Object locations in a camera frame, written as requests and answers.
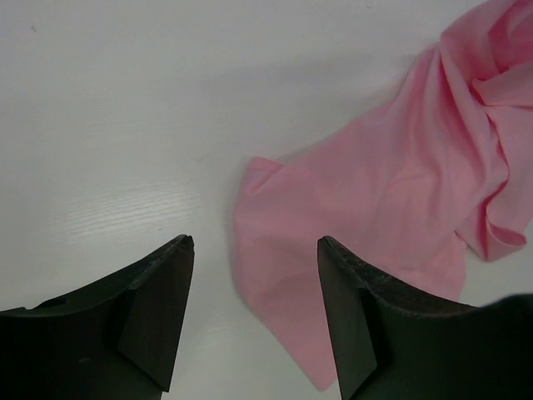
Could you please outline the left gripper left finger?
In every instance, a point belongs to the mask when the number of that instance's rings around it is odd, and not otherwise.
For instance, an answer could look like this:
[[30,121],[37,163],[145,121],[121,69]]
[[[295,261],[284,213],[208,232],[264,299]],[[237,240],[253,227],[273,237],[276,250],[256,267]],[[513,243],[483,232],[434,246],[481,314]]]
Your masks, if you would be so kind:
[[1,314],[4,399],[159,399],[170,390],[192,237],[34,308]]

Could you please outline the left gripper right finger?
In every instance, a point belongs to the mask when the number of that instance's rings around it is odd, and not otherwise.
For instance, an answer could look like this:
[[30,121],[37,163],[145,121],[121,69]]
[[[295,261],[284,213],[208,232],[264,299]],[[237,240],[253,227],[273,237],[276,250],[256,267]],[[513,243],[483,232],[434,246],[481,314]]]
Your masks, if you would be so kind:
[[342,398],[531,398],[530,294],[452,302],[332,237],[319,240],[317,263]]

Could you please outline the pink t shirt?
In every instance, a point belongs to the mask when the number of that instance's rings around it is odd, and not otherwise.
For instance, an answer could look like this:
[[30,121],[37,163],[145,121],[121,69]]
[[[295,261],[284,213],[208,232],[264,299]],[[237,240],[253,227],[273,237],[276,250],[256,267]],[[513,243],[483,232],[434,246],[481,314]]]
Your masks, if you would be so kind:
[[326,390],[336,371],[320,238],[456,300],[466,251],[487,262],[515,253],[531,219],[532,4],[488,1],[417,58],[392,100],[287,164],[247,164],[233,276],[247,306]]

